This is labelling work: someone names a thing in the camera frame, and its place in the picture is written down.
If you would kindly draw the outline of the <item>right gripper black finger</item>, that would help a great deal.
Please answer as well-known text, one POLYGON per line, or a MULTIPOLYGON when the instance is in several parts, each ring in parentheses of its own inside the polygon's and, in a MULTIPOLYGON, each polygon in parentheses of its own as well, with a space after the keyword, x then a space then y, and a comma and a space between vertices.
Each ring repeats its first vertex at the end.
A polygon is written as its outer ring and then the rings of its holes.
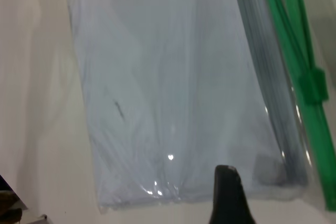
POLYGON ((213 210, 210 223, 252 223, 241 177, 236 168, 218 165, 214 173, 213 210))

